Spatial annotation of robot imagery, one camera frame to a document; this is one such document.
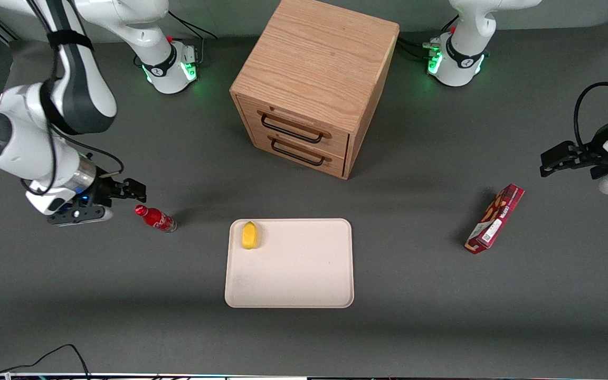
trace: beige tray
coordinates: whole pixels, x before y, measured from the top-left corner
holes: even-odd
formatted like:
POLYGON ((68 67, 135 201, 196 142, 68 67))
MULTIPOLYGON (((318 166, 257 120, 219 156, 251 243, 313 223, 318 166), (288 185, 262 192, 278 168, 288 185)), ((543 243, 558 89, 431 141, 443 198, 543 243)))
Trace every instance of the beige tray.
POLYGON ((232 308, 347 308, 352 228, 345 219, 239 219, 229 231, 224 300, 232 308), (253 222, 258 247, 241 245, 253 222))

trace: yellow sponge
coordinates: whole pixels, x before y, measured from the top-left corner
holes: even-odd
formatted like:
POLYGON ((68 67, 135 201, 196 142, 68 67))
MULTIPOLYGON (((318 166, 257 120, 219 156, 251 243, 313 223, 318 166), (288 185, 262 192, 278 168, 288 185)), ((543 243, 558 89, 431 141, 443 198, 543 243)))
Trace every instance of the yellow sponge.
POLYGON ((253 222, 247 222, 243 226, 243 247, 251 250, 258 246, 258 227, 253 222))

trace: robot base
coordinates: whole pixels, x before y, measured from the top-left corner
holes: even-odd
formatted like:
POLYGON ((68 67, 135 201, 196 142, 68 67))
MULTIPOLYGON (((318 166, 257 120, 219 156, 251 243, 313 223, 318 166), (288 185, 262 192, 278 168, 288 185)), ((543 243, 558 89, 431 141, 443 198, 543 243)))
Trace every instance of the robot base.
POLYGON ((177 50, 177 62, 167 71, 164 77, 150 75, 143 66, 147 80, 154 85, 159 93, 175 94, 184 90, 189 83, 196 80, 196 53, 193 46, 184 45, 180 41, 171 42, 177 50))
POLYGON ((478 62, 473 62, 471 67, 460 68, 454 58, 442 51, 442 41, 447 41, 451 33, 443 33, 425 43, 424 47, 432 51, 427 73, 436 77, 442 84, 451 87, 460 87, 468 84, 473 77, 480 72, 480 66, 485 59, 483 55, 478 62))

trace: barcode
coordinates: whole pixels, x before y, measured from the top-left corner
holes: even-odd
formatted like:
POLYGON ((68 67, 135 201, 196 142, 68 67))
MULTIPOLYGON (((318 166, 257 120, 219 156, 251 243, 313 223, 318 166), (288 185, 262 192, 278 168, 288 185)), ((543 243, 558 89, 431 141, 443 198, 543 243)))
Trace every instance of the barcode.
POLYGON ((492 222, 492 225, 489 226, 489 229, 487 229, 487 232, 485 232, 485 234, 482 236, 482 240, 485 243, 489 243, 492 240, 492 238, 494 238, 494 235, 496 235, 500 226, 501 226, 500 219, 496 219, 496 221, 492 222))

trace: black cable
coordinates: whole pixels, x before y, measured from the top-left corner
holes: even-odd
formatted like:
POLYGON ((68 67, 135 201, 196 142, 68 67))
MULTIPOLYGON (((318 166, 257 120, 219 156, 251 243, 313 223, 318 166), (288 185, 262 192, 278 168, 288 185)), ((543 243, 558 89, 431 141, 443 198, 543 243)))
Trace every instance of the black cable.
MULTIPOLYGON (((41 13, 41 10, 39 9, 38 5, 34 2, 34 0, 27 0, 27 4, 29 4, 29 6, 32 8, 36 17, 41 20, 41 24, 42 24, 43 28, 46 29, 46 33, 50 33, 51 32, 50 26, 46 22, 46 19, 44 19, 43 14, 41 13)), ((53 88, 53 84, 55 83, 55 81, 57 79, 58 79, 58 49, 56 48, 53 50, 53 67, 51 68, 51 78, 50 78, 51 83, 49 85, 49 89, 53 88)), ((55 144, 53 142, 53 132, 51 132, 51 123, 49 123, 49 122, 46 122, 46 133, 48 134, 49 145, 51 146, 51 159, 53 160, 53 169, 51 171, 51 182, 48 184, 46 189, 44 189, 41 192, 37 192, 37 190, 33 190, 32 188, 30 188, 30 186, 27 185, 27 183, 25 183, 25 180, 23 178, 20 178, 20 184, 22 185, 22 187, 24 187, 27 192, 32 193, 34 195, 48 194, 48 192, 50 192, 50 190, 51 190, 51 187, 53 187, 53 183, 55 183, 55 179, 58 176, 58 154, 55 151, 55 144)))
POLYGON ((405 45, 414 46, 415 48, 422 47, 421 44, 413 43, 412 41, 408 41, 408 40, 404 39, 403 37, 398 37, 398 42, 404 43, 405 45))
POLYGON ((454 21, 456 21, 458 18, 459 18, 459 15, 456 15, 456 16, 455 16, 453 19, 449 20, 449 22, 448 22, 448 23, 447 23, 445 26, 443 26, 443 27, 442 27, 442 29, 440 29, 440 31, 441 31, 441 32, 446 31, 446 30, 447 30, 447 28, 449 28, 449 26, 450 26, 451 24, 454 24, 454 21))
POLYGON ((77 144, 80 147, 84 147, 90 151, 94 151, 96 153, 102 154, 104 156, 108 156, 109 158, 113 159, 114 161, 116 161, 117 164, 119 164, 119 170, 109 173, 109 175, 120 175, 121 173, 124 172, 124 162, 121 161, 121 159, 119 159, 118 157, 114 156, 114 154, 109 153, 108 151, 103 151, 102 149, 96 148, 96 147, 92 147, 91 145, 88 144, 84 144, 83 142, 77 141, 72 139, 72 137, 69 137, 67 135, 65 135, 63 132, 61 132, 61 130, 58 130, 58 128, 54 125, 51 125, 51 128, 53 128, 53 130, 55 131, 55 133, 58 133, 58 135, 60 135, 60 137, 62 137, 63 139, 73 143, 73 144, 77 144))
POLYGON ((184 22, 180 21, 179 23, 182 24, 183 27, 185 27, 185 28, 189 29, 190 31, 194 32, 194 34, 196 34, 196 36, 198 36, 198 38, 200 38, 201 41, 204 39, 203 36, 201 36, 197 31, 195 31, 194 29, 192 29, 187 24, 184 24, 184 22))
MULTIPOLYGON (((27 0, 27 4, 30 5, 30 7, 34 11, 34 14, 36 15, 36 17, 41 20, 41 22, 42 22, 42 24, 44 26, 44 29, 46 29, 46 32, 50 33, 51 32, 50 26, 46 22, 46 19, 44 19, 43 14, 41 13, 41 10, 39 9, 38 5, 34 2, 34 0, 27 0)), ((55 81, 58 79, 58 55, 59 55, 58 54, 58 48, 56 48, 55 50, 53 50, 53 69, 51 70, 51 82, 49 83, 49 91, 53 91, 53 86, 55 84, 55 81)), ((46 188, 46 190, 44 190, 43 192, 36 192, 36 191, 32 190, 27 185, 27 183, 25 183, 25 180, 23 180, 21 178, 20 179, 20 183, 22 183, 22 186, 28 192, 30 192, 30 193, 32 193, 34 195, 45 195, 45 194, 47 194, 51 190, 51 187, 53 187, 53 183, 55 183, 55 178, 58 175, 58 155, 56 154, 55 144, 53 143, 53 132, 54 131, 60 137, 63 137, 65 140, 68 140, 69 142, 77 144, 80 147, 84 147, 84 148, 86 148, 88 150, 91 150, 91 151, 103 154, 104 156, 108 156, 109 158, 111 158, 114 161, 116 161, 119 164, 119 170, 117 170, 116 172, 113 172, 113 173, 108 173, 109 175, 121 174, 125 170, 125 166, 124 166, 123 161, 121 161, 121 159, 119 159, 118 157, 114 156, 114 154, 111 154, 111 153, 109 153, 107 151, 103 151, 102 149, 98 149, 96 147, 92 147, 91 145, 83 144, 82 142, 74 140, 74 139, 68 137, 67 135, 65 135, 63 132, 60 132, 60 130, 58 130, 58 128, 56 128, 50 122, 46 123, 46 129, 48 131, 49 144, 51 145, 51 152, 53 153, 53 172, 51 174, 51 182, 48 185, 48 187, 46 188)))
POLYGON ((585 147, 583 145, 583 140, 581 140, 581 128, 578 125, 578 113, 581 109, 581 103, 583 102, 583 98, 586 96, 587 93, 589 93, 592 89, 596 87, 608 87, 608 82, 597 82, 586 87, 586 89, 582 91, 581 95, 578 96, 578 99, 576 99, 576 105, 574 106, 574 136, 576 137, 576 143, 578 144, 578 147, 583 151, 585 150, 585 147))
POLYGON ((412 57, 416 57, 416 58, 425 58, 425 55, 419 55, 417 53, 414 53, 413 51, 408 50, 407 46, 405 45, 401 45, 400 43, 398 44, 398 48, 401 48, 403 51, 405 51, 405 53, 410 54, 412 57))
POLYGON ((35 361, 31 365, 12 366, 11 368, 0 370, 0 374, 1 373, 6 373, 6 372, 11 372, 11 371, 14 371, 14 370, 17 370, 17 369, 20 369, 20 368, 31 368, 33 366, 36 366, 42 360, 44 360, 46 358, 46 356, 48 356, 48 355, 50 355, 50 354, 52 354, 52 353, 54 353, 56 351, 59 351, 60 349, 65 348, 65 347, 71 347, 72 349, 74 349, 74 352, 77 354, 77 356, 79 358, 79 361, 81 361, 81 366, 82 366, 82 368, 84 370, 84 373, 86 375, 86 379, 90 378, 89 368, 87 367, 86 362, 84 361, 84 358, 81 356, 81 354, 79 353, 79 350, 77 349, 77 347, 75 347, 74 344, 63 344, 62 346, 54 349, 53 351, 50 351, 50 352, 44 354, 44 356, 41 356, 41 358, 37 359, 37 361, 35 361))
POLYGON ((198 58, 198 63, 199 65, 201 63, 203 63, 203 56, 205 55, 205 38, 203 38, 203 36, 201 36, 197 31, 195 31, 194 29, 192 29, 190 26, 188 26, 187 24, 185 24, 185 21, 182 19, 179 19, 178 17, 175 17, 180 24, 182 24, 183 27, 189 29, 190 31, 194 32, 194 34, 196 34, 196 36, 198 36, 198 38, 201 39, 201 57, 198 58))
POLYGON ((199 26, 196 26, 196 25, 194 25, 194 24, 190 23, 189 21, 186 21, 186 20, 183 20, 183 19, 179 18, 179 17, 178 17, 178 16, 176 16, 176 15, 175 15, 173 12, 168 11, 168 14, 169 14, 169 15, 171 15, 171 16, 173 16, 173 18, 174 18, 174 19, 176 19, 176 20, 178 20, 179 22, 181 22, 181 23, 183 23, 183 24, 187 24, 188 26, 191 26, 192 28, 196 28, 196 29, 200 30, 201 32, 204 32, 204 33, 206 33, 206 34, 209 34, 209 35, 210 35, 210 36, 212 36, 213 38, 217 39, 217 36, 215 36, 215 34, 210 33, 210 32, 208 32, 208 31, 206 31, 206 29, 203 29, 203 28, 201 28, 201 27, 199 27, 199 26))

